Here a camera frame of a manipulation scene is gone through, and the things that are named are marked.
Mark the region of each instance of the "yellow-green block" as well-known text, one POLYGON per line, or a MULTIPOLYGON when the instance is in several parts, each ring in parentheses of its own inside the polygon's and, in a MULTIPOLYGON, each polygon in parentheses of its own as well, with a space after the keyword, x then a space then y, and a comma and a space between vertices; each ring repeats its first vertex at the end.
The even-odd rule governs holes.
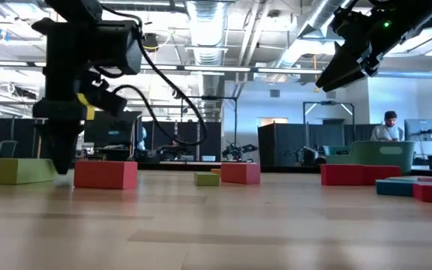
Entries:
POLYGON ((49 159, 0 158, 0 185, 48 182, 58 173, 49 159))
POLYGON ((221 185, 221 180, 219 175, 212 172, 195 172, 194 184, 196 184, 196 186, 215 187, 221 185))

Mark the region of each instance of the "blue block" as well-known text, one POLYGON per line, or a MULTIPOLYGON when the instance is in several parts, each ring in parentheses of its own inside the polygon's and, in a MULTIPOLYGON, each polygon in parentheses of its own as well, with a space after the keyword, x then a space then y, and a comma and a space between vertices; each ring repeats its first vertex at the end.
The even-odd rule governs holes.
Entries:
POLYGON ((379 195, 413 197, 415 181, 408 180, 376 180, 376 193, 379 195))

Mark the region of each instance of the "white shirt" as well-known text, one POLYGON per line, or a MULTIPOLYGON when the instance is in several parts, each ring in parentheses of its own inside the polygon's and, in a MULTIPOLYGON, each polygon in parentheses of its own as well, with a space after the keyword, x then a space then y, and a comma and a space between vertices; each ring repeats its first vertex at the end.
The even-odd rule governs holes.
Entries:
POLYGON ((397 140, 398 142, 404 141, 404 130, 400 127, 388 127, 385 124, 381 124, 373 129, 371 134, 372 141, 392 141, 397 140))

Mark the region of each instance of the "man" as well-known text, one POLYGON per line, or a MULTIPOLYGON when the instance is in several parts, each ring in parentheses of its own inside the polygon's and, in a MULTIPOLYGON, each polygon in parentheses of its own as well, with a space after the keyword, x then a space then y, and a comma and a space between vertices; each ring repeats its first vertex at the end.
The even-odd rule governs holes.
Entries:
POLYGON ((396 112, 388 111, 384 114, 384 124, 373 129, 371 134, 372 141, 393 141, 402 142, 404 140, 404 130, 396 125, 398 115, 396 112))

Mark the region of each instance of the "yellow tape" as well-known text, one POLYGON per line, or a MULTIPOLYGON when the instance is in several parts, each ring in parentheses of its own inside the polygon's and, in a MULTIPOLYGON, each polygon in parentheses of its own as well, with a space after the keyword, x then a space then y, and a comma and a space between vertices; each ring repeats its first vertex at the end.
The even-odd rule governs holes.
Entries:
POLYGON ((94 120, 95 119, 95 108, 88 102, 84 94, 78 93, 79 102, 86 106, 86 120, 94 120))

